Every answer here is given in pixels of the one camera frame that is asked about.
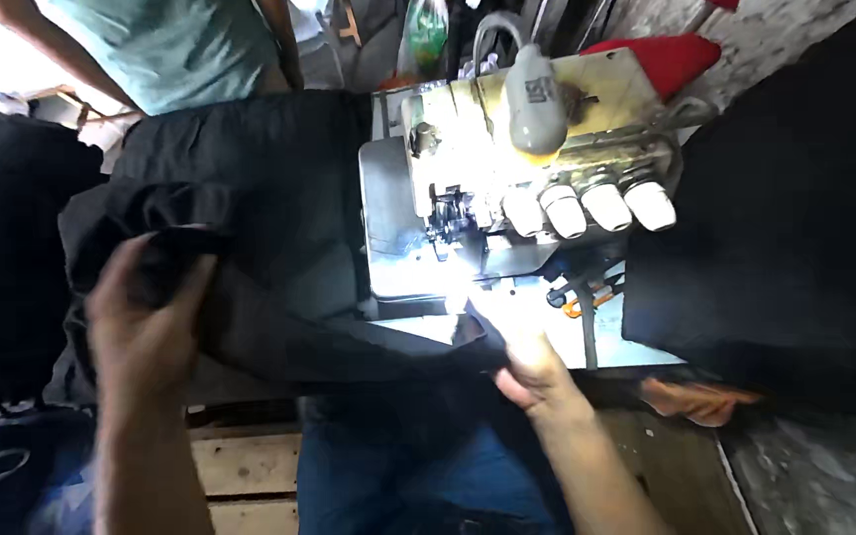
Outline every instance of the wooden plank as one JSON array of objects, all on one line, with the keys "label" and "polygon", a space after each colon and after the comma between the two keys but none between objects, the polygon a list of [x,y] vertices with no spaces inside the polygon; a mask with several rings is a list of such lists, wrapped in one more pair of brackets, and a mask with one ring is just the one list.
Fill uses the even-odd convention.
[{"label": "wooden plank", "polygon": [[191,443],[208,496],[294,492],[302,435],[200,440]]},{"label": "wooden plank", "polygon": [[297,535],[296,500],[255,500],[210,505],[217,535]]},{"label": "wooden plank", "polygon": [[712,429],[639,411],[599,414],[627,466],[678,535],[751,535]]}]

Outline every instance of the wall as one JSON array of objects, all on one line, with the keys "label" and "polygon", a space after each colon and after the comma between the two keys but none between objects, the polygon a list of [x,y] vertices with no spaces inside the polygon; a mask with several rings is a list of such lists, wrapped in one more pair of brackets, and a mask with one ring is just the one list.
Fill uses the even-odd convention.
[{"label": "wall", "polygon": [[[669,35],[682,30],[703,0],[619,0],[608,37]],[[722,45],[722,58],[691,91],[721,107],[856,17],[856,0],[742,0],[717,11],[699,33]]]}]

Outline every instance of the red cloth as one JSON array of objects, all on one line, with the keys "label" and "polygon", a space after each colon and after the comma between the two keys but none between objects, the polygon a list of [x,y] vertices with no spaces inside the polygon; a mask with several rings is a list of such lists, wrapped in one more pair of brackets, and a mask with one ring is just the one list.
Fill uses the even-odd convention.
[{"label": "red cloth", "polygon": [[738,10],[738,0],[708,0],[708,2],[732,12]]},{"label": "red cloth", "polygon": [[687,83],[715,65],[722,47],[695,33],[639,39],[611,39],[597,43],[580,53],[604,53],[627,48],[636,54],[652,87],[663,102],[672,98]]}]

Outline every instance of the black fabric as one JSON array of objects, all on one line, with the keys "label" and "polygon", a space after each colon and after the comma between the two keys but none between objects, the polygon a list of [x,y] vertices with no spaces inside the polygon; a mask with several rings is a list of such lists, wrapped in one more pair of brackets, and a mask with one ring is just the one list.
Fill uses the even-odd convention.
[{"label": "black fabric", "polygon": [[102,158],[72,129],[0,115],[0,402],[38,395],[65,347],[58,212],[105,179]]},{"label": "black fabric", "polygon": [[199,335],[204,354],[236,371],[289,383],[385,381],[503,362],[487,346],[495,338],[453,351],[345,314],[367,297],[358,151],[370,122],[368,96],[301,91],[131,128],[109,184],[72,199],[60,221],[74,301],[47,400],[93,403],[84,297],[121,241],[173,225],[232,237]]},{"label": "black fabric", "polygon": [[678,224],[631,237],[624,338],[856,409],[856,19],[683,152]]},{"label": "black fabric", "polygon": [[205,228],[172,226],[148,240],[130,281],[127,298],[150,309],[160,309],[174,298],[202,254],[223,257],[230,250],[232,238]]}]

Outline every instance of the blue jeans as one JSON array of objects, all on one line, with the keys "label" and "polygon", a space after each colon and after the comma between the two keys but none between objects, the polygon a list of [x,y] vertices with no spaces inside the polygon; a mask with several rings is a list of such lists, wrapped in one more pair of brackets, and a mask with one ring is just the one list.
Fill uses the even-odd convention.
[{"label": "blue jeans", "polygon": [[302,408],[302,535],[382,532],[437,502],[573,532],[530,423],[486,376],[378,385]]}]

